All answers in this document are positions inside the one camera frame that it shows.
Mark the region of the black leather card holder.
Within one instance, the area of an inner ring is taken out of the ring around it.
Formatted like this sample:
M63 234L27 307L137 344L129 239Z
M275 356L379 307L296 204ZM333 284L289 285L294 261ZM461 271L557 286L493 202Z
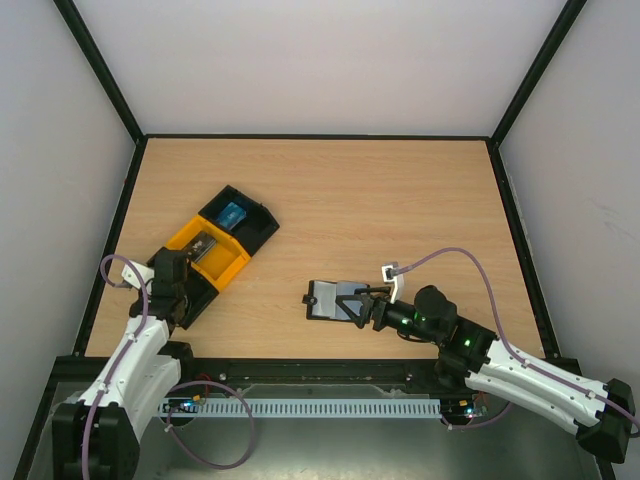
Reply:
M337 321L335 300L338 295L354 294L356 288L370 287L366 283L349 281L311 280L302 303L306 306L307 320Z

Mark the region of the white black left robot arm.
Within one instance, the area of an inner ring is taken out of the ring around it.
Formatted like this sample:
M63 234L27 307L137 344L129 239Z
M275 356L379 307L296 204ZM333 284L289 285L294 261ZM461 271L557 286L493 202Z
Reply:
M143 434L160 403L190 376L193 350L174 341L186 317L190 261L161 249L146 266L124 262L122 280L137 290L125 332L104 368L74 403L52 417L52 469L56 479L130 479Z

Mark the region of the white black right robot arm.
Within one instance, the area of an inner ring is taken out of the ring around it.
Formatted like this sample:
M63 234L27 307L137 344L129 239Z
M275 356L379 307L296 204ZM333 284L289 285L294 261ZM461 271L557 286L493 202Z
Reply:
M560 426L594 456L624 462L634 415L632 392L624 382L589 380L526 354L460 316L434 286L419 290L408 304L385 287L353 284L349 293L332 293L324 303L335 320L393 328L437 346L434 374L443 389L467 387L498 396Z

